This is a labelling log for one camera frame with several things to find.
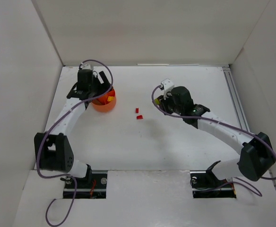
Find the yellow striped lego brick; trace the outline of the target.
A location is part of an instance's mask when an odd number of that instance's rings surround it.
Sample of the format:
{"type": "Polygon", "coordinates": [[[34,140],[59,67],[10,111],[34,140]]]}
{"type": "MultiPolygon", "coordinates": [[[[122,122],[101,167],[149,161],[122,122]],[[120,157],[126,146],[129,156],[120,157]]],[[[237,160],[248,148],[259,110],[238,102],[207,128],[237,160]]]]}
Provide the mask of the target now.
{"type": "Polygon", "coordinates": [[[113,96],[108,96],[107,102],[111,102],[112,100],[114,100],[114,97],[113,96]]]}

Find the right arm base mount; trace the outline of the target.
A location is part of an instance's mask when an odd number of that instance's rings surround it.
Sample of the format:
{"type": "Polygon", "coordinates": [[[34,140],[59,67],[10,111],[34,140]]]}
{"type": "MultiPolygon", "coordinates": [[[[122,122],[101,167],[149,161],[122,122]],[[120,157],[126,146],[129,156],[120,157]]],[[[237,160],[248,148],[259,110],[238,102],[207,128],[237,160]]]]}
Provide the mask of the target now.
{"type": "Polygon", "coordinates": [[[194,199],[236,198],[233,184],[206,171],[190,171],[190,185],[194,199]]]}

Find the lime green lego brick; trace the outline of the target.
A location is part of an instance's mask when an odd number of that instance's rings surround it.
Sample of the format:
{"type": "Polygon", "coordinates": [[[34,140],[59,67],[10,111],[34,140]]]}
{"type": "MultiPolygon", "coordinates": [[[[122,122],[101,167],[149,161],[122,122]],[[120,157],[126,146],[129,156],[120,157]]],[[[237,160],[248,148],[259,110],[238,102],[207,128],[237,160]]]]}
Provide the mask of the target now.
{"type": "Polygon", "coordinates": [[[155,103],[156,105],[160,105],[160,101],[159,101],[158,99],[155,99],[155,100],[154,100],[154,103],[155,103]]]}

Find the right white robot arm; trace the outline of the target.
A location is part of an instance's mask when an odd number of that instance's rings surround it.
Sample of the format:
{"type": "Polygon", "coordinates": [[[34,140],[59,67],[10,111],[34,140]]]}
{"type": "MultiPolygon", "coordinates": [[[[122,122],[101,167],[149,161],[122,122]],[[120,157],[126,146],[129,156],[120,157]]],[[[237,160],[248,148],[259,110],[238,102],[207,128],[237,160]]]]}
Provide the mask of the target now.
{"type": "Polygon", "coordinates": [[[218,160],[212,164],[206,173],[214,179],[244,176],[255,182],[276,163],[268,135],[252,134],[229,125],[209,108],[195,104],[186,87],[161,84],[158,88],[163,94],[153,99],[153,103],[163,114],[181,118],[186,124],[211,134],[239,155],[233,160],[218,160]]]}

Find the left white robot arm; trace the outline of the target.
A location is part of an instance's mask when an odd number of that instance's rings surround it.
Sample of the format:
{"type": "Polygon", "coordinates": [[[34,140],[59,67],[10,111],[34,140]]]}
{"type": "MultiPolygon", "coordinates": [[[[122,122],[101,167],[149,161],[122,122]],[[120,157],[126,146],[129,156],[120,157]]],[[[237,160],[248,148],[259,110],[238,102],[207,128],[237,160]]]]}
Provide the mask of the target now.
{"type": "Polygon", "coordinates": [[[112,90],[112,80],[103,71],[79,69],[77,82],[66,96],[66,103],[54,124],[34,137],[36,168],[38,171],[58,171],[60,176],[74,177],[90,183],[89,164],[75,159],[68,136],[89,104],[112,90]]]}

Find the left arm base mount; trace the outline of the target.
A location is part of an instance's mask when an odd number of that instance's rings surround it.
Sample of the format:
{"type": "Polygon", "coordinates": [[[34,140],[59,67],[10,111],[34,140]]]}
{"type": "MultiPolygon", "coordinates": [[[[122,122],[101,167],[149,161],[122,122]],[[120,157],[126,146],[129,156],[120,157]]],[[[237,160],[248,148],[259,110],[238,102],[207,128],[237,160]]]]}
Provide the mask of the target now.
{"type": "MultiPolygon", "coordinates": [[[[93,170],[92,180],[88,183],[84,179],[77,178],[77,192],[76,199],[105,199],[107,188],[108,171],[93,170]]],[[[75,191],[74,180],[70,177],[62,177],[64,182],[63,198],[72,199],[75,191]]]]}

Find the orange round divided container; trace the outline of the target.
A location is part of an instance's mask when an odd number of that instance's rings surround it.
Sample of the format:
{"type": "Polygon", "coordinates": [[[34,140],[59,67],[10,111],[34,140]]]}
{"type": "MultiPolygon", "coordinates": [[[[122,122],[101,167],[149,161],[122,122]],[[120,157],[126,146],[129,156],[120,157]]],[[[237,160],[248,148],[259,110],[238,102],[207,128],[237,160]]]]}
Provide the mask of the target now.
{"type": "Polygon", "coordinates": [[[110,112],[116,105],[117,98],[114,88],[112,88],[111,91],[109,91],[107,94],[101,96],[100,98],[92,101],[93,108],[101,113],[107,113],[110,112]],[[107,102],[108,96],[113,96],[114,100],[111,102],[107,102]]]}

